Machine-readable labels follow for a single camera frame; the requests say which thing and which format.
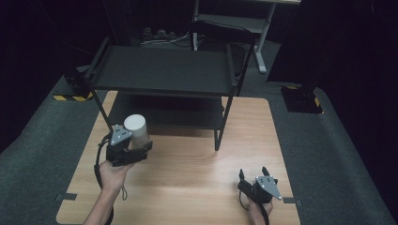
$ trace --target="left hand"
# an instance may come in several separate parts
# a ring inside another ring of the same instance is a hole
[[[118,193],[123,187],[127,172],[132,166],[134,166],[134,163],[120,167],[112,167],[111,162],[108,160],[102,162],[99,165],[102,190]]]

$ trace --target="forearm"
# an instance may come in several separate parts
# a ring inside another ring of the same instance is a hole
[[[105,224],[118,194],[119,192],[102,190],[84,225]]]

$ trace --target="hand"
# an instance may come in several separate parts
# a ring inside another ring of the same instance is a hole
[[[127,172],[132,166],[134,166],[134,163],[126,166],[112,167],[111,162],[107,160],[102,162],[99,165],[102,190],[119,193],[125,183]]]
[[[115,199],[125,183],[127,172],[132,166],[134,166],[133,163],[112,167],[109,161],[104,161],[99,165],[102,190],[90,214],[85,219],[84,225],[105,224],[111,214]]]
[[[249,201],[249,218],[252,221],[252,223],[254,225],[260,225],[260,224],[265,225],[266,222],[264,221],[263,215],[261,214],[260,206],[256,202],[253,202],[250,198],[248,198],[248,201]],[[267,215],[269,216],[273,208],[272,201],[263,204],[263,206],[267,212]]]

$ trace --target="hazard tape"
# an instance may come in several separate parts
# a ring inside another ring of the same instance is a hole
[[[286,87],[289,89],[297,89],[297,87],[295,87],[295,86],[286,86]],[[315,101],[316,107],[321,108],[321,103],[320,103],[318,97],[315,97],[314,101]]]
[[[53,98],[55,100],[61,100],[61,101],[65,100],[86,101],[86,100],[91,100],[93,98],[93,94],[90,92],[88,97],[53,95]]]

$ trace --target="wooden table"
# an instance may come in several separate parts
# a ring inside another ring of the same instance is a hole
[[[107,113],[115,95],[111,91],[104,100]],[[279,180],[282,196],[293,197],[267,101],[236,97],[226,126],[221,151],[213,149],[211,130],[150,127],[154,146],[148,159],[129,171],[129,197],[117,198],[114,224],[249,224],[238,199],[240,169],[253,183],[267,167]],[[82,224],[98,198],[93,165],[98,143],[108,131],[99,114],[69,185],[68,193],[77,194],[76,199],[63,200],[59,223]],[[273,202],[272,225],[299,224],[295,204]]]

